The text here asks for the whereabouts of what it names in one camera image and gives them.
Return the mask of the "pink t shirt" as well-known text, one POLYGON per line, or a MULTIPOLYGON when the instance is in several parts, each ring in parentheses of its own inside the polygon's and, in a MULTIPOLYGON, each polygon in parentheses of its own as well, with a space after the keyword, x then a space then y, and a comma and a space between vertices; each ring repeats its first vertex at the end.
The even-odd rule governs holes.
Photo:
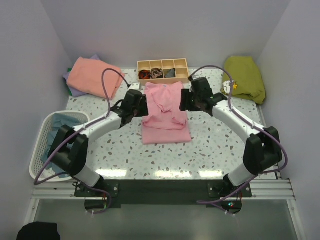
POLYGON ((175 144, 190 142, 188 116, 180 111, 182 82, 145 85, 148 115, 142 118, 142 143, 175 144))

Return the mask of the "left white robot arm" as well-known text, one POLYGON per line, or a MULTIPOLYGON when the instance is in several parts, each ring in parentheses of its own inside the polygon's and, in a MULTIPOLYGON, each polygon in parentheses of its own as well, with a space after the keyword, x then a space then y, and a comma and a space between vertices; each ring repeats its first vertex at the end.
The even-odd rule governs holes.
POLYGON ((99 196, 106 187, 104 178, 87 166, 89 144, 119 130, 133 118, 148 114, 147 96, 139 90, 130 89, 124 99, 108 108, 106 114, 82 125, 63 125, 51 145, 48 160, 85 185, 92 196, 99 196))

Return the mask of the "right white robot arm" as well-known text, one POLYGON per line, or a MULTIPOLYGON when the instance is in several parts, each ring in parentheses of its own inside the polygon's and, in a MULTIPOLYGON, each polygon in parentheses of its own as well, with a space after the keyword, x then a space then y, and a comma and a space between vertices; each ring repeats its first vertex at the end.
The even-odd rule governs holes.
POLYGON ((213 93, 205 77, 188 78, 190 89, 181 90, 181 111, 202 111, 227 125, 244 142, 242 163, 223 177, 222 190, 235 196, 241 186, 283 159, 279 146, 279 132, 274 127, 264 128, 237 111, 222 93, 213 93))

